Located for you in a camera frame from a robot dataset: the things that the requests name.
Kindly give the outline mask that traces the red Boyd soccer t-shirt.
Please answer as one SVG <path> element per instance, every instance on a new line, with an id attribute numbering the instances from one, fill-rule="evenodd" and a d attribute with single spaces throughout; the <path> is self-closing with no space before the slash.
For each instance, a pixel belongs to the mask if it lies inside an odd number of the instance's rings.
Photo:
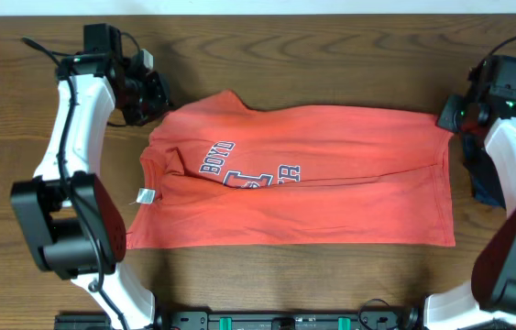
<path id="1" fill-rule="evenodd" d="M 342 105 L 261 112 L 232 91 L 166 115 L 140 157 L 139 248 L 455 244 L 450 134 L 428 114 Z"/>

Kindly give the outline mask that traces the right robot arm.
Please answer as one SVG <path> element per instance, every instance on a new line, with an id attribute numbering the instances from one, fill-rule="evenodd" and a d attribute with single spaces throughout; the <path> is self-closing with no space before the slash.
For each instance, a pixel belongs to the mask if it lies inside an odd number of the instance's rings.
<path id="1" fill-rule="evenodd" d="M 467 93 L 451 95 L 436 124 L 469 144 L 467 170 L 507 219 L 479 254 L 469 281 L 425 299 L 423 329 L 516 327 L 516 58 L 488 55 L 468 79 Z"/>

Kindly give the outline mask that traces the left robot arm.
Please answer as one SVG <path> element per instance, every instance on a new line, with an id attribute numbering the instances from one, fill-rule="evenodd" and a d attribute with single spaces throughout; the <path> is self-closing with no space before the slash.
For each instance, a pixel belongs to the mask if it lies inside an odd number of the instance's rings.
<path id="1" fill-rule="evenodd" d="M 56 329 L 168 329 L 170 318 L 124 262 L 126 226 L 100 179 L 105 130 L 119 110 L 127 127 L 166 115 L 170 90 L 138 48 L 123 52 L 125 32 L 109 24 L 83 28 L 83 49 L 58 53 L 22 41 L 56 65 L 59 106 L 49 145 L 33 177 L 10 193 L 29 252 L 42 271 L 84 289 L 99 313 L 61 312 Z"/>

